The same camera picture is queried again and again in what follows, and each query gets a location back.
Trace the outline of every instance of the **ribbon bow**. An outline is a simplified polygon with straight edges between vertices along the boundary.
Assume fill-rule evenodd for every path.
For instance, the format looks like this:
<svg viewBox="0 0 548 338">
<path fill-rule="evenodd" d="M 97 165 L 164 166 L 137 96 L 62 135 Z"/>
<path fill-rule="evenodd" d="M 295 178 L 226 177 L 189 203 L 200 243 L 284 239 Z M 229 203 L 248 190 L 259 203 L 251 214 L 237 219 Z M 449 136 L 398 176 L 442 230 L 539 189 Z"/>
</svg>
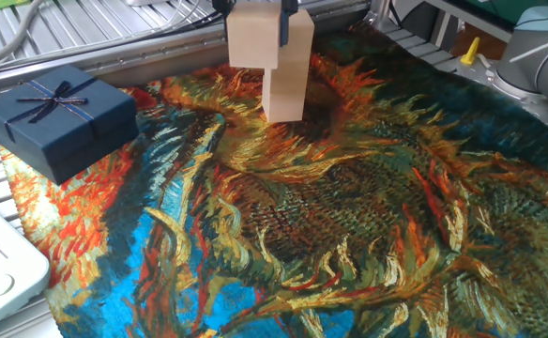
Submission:
<svg viewBox="0 0 548 338">
<path fill-rule="evenodd" d="M 27 83 L 28 85 L 31 85 L 33 88 L 41 92 L 42 94 L 46 95 L 44 98 L 23 98 L 18 99 L 18 101 L 44 101 L 43 104 L 41 104 L 38 107 L 35 107 L 33 109 L 30 109 L 29 111 L 26 111 L 24 113 L 21 113 L 15 117 L 10 118 L 5 122 L 5 128 L 8 131 L 8 136 L 11 142 L 15 143 L 15 140 L 13 138 L 13 133 L 11 132 L 11 124 L 16 123 L 18 121 L 21 121 L 31 115 L 34 115 L 28 123 L 37 123 L 44 117 L 46 117 L 48 114 L 50 114 L 57 106 L 62 106 L 75 115 L 77 115 L 79 118 L 86 121 L 93 131 L 93 134 L 97 136 L 97 133 L 95 131 L 95 125 L 93 123 L 94 119 L 93 116 L 87 114 L 84 110 L 78 108 L 75 106 L 79 104 L 87 104 L 88 99 L 87 98 L 70 98 L 69 96 L 76 94 L 77 92 L 83 90 L 84 88 L 88 87 L 92 83 L 94 83 L 97 79 L 92 78 L 85 82 L 83 82 L 80 85 L 77 85 L 70 89 L 71 84 L 67 81 L 62 82 L 55 91 L 51 91 L 47 88 L 45 88 L 43 85 L 31 81 Z"/>
</svg>

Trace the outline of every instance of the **wooden block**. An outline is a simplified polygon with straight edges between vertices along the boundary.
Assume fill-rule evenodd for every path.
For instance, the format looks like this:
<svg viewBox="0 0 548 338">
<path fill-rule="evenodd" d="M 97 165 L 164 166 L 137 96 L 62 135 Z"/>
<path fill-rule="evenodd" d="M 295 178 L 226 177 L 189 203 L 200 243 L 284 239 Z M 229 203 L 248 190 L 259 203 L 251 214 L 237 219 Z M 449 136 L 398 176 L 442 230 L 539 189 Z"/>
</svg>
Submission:
<svg viewBox="0 0 548 338">
<path fill-rule="evenodd" d="M 278 67 L 264 73 L 262 105 L 268 122 L 303 118 L 313 29 L 312 17 L 305 9 L 291 16 L 289 42 L 280 49 Z"/>
<path fill-rule="evenodd" d="M 280 21 L 280 2 L 238 2 L 226 20 L 230 66 L 277 68 Z"/>
</svg>

